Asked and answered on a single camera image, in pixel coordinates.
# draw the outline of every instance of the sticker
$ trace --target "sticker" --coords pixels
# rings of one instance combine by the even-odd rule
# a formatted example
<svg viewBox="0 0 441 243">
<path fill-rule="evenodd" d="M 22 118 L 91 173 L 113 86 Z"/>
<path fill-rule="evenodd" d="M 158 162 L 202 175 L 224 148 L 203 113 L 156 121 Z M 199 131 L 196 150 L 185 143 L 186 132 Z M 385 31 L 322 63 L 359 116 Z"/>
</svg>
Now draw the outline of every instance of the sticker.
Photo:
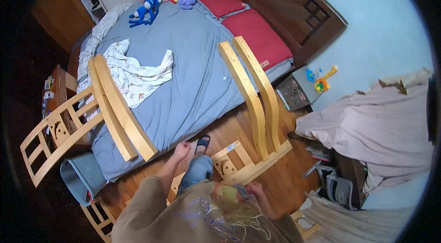
<svg viewBox="0 0 441 243">
<path fill-rule="evenodd" d="M 265 67 L 265 66 L 268 66 L 269 65 L 269 62 L 268 62 L 268 60 L 266 60 L 266 61 L 264 61 L 264 62 L 262 62 L 261 64 L 260 64 L 260 67 Z"/>
<path fill-rule="evenodd" d="M 236 148 L 236 143 L 232 143 L 231 145 L 227 146 L 228 152 L 232 151 L 235 148 Z"/>
</svg>

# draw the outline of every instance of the wooden headboard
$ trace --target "wooden headboard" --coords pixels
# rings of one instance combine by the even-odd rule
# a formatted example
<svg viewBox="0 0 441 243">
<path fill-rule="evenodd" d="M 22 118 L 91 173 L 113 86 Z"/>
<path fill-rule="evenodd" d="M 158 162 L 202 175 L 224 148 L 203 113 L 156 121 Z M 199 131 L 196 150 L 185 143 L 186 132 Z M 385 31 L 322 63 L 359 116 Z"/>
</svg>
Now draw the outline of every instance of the wooden headboard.
<svg viewBox="0 0 441 243">
<path fill-rule="evenodd" d="M 326 0 L 243 0 L 282 38 L 299 68 L 346 28 L 346 20 Z"/>
</svg>

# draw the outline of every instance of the blue basket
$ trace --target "blue basket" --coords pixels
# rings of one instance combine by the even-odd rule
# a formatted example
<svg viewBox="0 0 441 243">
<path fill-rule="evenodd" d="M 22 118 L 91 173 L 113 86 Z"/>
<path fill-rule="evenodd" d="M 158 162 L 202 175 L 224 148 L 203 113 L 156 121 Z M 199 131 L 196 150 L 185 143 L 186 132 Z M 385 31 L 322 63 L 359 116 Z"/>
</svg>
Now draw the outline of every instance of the blue basket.
<svg viewBox="0 0 441 243">
<path fill-rule="evenodd" d="M 107 184 L 93 153 L 86 152 L 72 159 L 64 159 L 59 169 L 64 183 L 72 195 L 83 206 L 89 206 L 88 192 L 95 199 L 97 193 Z"/>
</svg>

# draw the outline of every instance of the wooden desk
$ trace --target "wooden desk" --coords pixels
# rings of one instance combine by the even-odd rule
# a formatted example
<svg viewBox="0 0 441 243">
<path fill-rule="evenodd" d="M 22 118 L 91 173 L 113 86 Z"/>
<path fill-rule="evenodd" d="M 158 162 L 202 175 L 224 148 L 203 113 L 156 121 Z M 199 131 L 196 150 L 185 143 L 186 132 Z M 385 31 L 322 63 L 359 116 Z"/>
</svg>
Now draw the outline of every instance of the wooden desk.
<svg viewBox="0 0 441 243">
<path fill-rule="evenodd" d="M 55 108 L 65 103 L 69 98 L 75 96 L 78 86 L 77 80 L 68 72 L 64 71 L 59 65 L 55 67 L 51 76 L 54 79 L 54 83 L 52 84 L 50 91 L 54 93 L 54 97 L 48 100 L 48 104 L 45 109 L 46 114 L 49 112 L 49 110 L 53 112 Z M 45 90 L 43 87 L 43 92 L 41 97 L 43 97 L 46 91 L 47 90 Z M 63 119 L 64 124 L 66 125 L 66 128 L 68 129 L 69 133 L 72 135 L 72 133 L 75 132 L 76 127 L 74 125 L 74 122 L 70 118 L 69 112 L 67 111 L 63 112 L 61 114 L 61 118 Z M 55 146 L 55 148 L 57 148 L 54 139 L 52 139 L 52 143 Z M 83 138 L 80 139 L 80 141 L 78 141 L 75 144 L 75 146 L 81 147 L 81 149 L 89 149 L 90 143 L 87 135 L 83 136 Z"/>
</svg>

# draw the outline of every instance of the red cushion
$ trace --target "red cushion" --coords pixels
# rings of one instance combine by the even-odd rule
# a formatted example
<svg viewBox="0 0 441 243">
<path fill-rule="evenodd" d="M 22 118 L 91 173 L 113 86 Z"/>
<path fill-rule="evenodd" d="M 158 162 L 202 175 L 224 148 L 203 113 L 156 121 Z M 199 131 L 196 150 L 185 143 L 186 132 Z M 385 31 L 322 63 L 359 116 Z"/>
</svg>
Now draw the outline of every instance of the red cushion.
<svg viewBox="0 0 441 243">
<path fill-rule="evenodd" d="M 245 9 L 242 0 L 200 0 L 218 19 L 226 14 Z"/>
<path fill-rule="evenodd" d="M 292 58 L 286 44 L 255 9 L 232 15 L 224 19 L 222 24 L 234 36 L 245 39 L 263 70 Z"/>
</svg>

